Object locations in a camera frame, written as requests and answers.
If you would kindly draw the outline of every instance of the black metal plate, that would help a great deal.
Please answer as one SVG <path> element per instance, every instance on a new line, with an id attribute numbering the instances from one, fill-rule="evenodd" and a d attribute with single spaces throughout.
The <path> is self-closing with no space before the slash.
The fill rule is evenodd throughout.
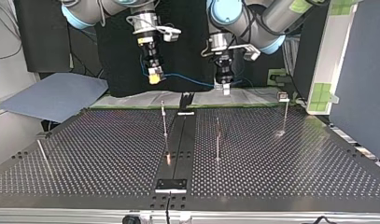
<path id="1" fill-rule="evenodd" d="M 284 111 L 198 109 L 192 170 L 177 168 L 191 174 L 186 209 L 380 212 L 380 168 L 315 117 Z"/>

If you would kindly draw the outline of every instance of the table surface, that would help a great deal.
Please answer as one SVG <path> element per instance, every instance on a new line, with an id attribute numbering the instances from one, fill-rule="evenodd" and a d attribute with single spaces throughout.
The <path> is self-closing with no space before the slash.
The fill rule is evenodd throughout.
<path id="1" fill-rule="evenodd" d="M 380 213 L 380 168 L 302 109 L 284 112 L 168 110 L 168 145 L 160 110 L 83 112 L 40 141 L 46 161 L 34 143 L 0 166 L 0 208 Z M 155 193 L 171 178 L 187 193 Z"/>

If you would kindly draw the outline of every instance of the blue sheet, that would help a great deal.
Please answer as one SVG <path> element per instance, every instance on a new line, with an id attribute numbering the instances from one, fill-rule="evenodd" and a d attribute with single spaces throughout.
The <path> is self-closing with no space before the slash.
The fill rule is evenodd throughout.
<path id="1" fill-rule="evenodd" d="M 102 79 L 56 73 L 5 100 L 0 109 L 62 123 L 92 105 L 107 88 Z"/>

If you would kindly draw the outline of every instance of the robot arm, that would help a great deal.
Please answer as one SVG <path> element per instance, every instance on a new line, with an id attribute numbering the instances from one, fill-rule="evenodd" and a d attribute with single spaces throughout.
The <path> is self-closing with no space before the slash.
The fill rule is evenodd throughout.
<path id="1" fill-rule="evenodd" d="M 160 26 L 154 0 L 62 0 L 62 12 L 71 25 L 85 29 L 97 22 L 105 25 L 106 18 L 129 8 L 132 16 L 127 21 L 134 27 L 137 44 L 143 51 L 143 62 L 150 84 L 163 79 L 163 58 L 159 51 L 162 39 L 177 41 L 180 30 Z"/>
<path id="2" fill-rule="evenodd" d="M 262 15 L 257 15 L 244 0 L 208 0 L 209 41 L 218 69 L 216 82 L 225 89 L 233 81 L 232 49 L 245 48 L 245 59 L 248 61 L 255 61 L 261 52 L 275 53 L 285 40 L 284 32 L 296 20 L 312 5 L 321 6 L 329 2 L 330 0 L 274 0 Z M 245 44 L 233 46 L 233 36 Z"/>

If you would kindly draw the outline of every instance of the black curtain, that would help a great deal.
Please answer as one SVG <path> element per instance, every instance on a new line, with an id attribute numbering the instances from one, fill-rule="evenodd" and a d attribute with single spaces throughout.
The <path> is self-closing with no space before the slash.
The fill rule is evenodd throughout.
<path id="1" fill-rule="evenodd" d="M 182 31 L 177 42 L 160 45 L 165 73 L 179 73 L 213 83 L 215 66 L 201 57 L 208 38 L 205 8 L 205 0 L 161 0 L 156 11 L 162 23 L 171 22 Z M 125 20 L 128 15 L 130 10 L 125 10 L 106 20 L 105 27 L 100 23 L 96 25 L 99 58 L 112 96 L 124 97 L 145 91 L 211 90 L 179 77 L 168 77 L 156 86 L 149 85 L 148 78 L 141 72 L 141 51 L 133 35 L 134 28 Z M 234 62 L 236 75 L 239 75 L 237 80 L 243 79 L 236 87 L 265 86 L 268 70 L 284 67 L 281 50 L 273 55 L 263 54 L 255 62 L 244 62 L 243 57 L 236 57 Z"/>

